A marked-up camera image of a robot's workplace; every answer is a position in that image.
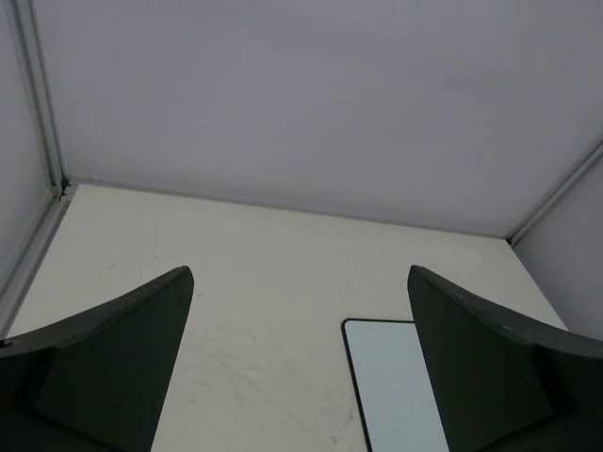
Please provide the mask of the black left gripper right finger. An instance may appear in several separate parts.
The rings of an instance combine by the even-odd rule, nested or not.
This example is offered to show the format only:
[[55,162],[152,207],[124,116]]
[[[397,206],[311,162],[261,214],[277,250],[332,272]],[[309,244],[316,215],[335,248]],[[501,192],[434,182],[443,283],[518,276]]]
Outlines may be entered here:
[[452,451],[599,451],[602,343],[483,299],[423,266],[412,315]]

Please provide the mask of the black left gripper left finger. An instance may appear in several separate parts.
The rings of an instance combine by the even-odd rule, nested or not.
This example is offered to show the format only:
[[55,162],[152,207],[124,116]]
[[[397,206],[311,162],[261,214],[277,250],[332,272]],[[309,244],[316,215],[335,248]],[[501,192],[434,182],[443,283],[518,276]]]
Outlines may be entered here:
[[193,289],[179,266],[2,340],[2,450],[151,450]]

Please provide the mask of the white whiteboard black frame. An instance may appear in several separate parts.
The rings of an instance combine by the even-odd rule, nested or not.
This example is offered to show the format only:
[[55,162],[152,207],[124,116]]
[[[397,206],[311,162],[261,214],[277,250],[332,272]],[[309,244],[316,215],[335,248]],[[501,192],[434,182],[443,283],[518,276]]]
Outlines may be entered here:
[[341,324],[369,451],[447,451],[412,321],[348,318]]

